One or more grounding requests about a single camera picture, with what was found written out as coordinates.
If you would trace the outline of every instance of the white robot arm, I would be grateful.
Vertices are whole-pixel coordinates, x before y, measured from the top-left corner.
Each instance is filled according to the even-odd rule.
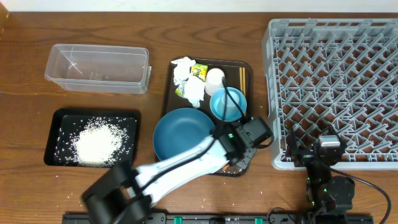
[[[272,131],[258,118],[244,125],[221,126],[192,149],[155,164],[131,170],[128,162],[122,162],[81,196],[90,221],[141,224],[152,213],[151,208],[169,192],[227,164],[236,164],[246,150],[269,138],[272,142]]]

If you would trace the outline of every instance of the black tray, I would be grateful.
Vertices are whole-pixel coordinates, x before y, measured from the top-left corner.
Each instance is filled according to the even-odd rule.
[[[89,119],[97,117],[106,118],[108,123],[118,124],[120,128],[127,129],[129,138],[123,143],[123,146],[128,149],[128,152],[115,155],[114,158],[118,159],[115,164],[120,160],[129,161],[131,165],[136,151],[140,113],[138,111],[110,109],[67,108],[57,110],[52,119],[44,152],[44,162],[49,166],[79,166],[77,162],[66,159],[73,157],[73,152],[69,149],[70,134],[78,135],[79,132],[84,130],[84,126]]]
[[[227,60],[211,60],[211,59],[200,59],[193,58],[196,63],[208,65],[208,70],[212,68],[220,68],[225,73],[227,84],[229,87],[236,88],[240,90],[240,73],[239,68],[244,67],[246,70],[246,101],[248,107],[246,110],[246,116],[251,117],[252,113],[252,96],[253,96],[253,69],[246,62],[239,61],[227,61]],[[166,115],[168,112],[179,109],[179,108],[192,108],[192,104],[182,97],[179,97],[175,90],[178,86],[174,85],[173,82],[173,72],[176,65],[170,63],[169,70],[167,72],[165,94],[163,100],[162,116]],[[215,123],[222,123],[221,120],[216,118],[210,110],[210,98],[207,93],[205,93],[204,100],[200,102],[200,107],[198,110],[204,112],[209,118]],[[238,166],[231,166],[226,170],[219,170],[214,173],[214,175],[223,175],[229,177],[237,177],[245,173],[248,169],[241,169]]]

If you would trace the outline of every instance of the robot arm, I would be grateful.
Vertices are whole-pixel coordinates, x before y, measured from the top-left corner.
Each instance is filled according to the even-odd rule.
[[[293,129],[289,135],[287,154],[295,167],[307,168],[307,200],[313,203],[307,223],[349,223],[346,211],[353,208],[355,183],[348,177],[332,176],[328,168],[341,160],[347,145],[332,126],[309,149],[298,149]]]
[[[81,196],[90,222],[141,224],[152,213],[151,208],[169,192],[227,164],[236,164],[246,150],[273,138],[261,118],[243,126],[236,123],[223,127],[219,133],[170,159],[134,170],[128,162],[114,166]]]

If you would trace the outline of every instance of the yellow snack package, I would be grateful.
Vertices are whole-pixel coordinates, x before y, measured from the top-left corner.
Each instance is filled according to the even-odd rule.
[[[191,72],[194,76],[200,78],[201,80],[205,81],[206,80],[206,74],[207,74],[207,65],[201,65],[201,64],[194,64],[191,67]]]

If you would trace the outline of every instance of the clear plastic container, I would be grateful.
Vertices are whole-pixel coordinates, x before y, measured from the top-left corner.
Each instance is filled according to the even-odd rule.
[[[64,90],[146,93],[149,52],[139,47],[56,44],[45,78]]]

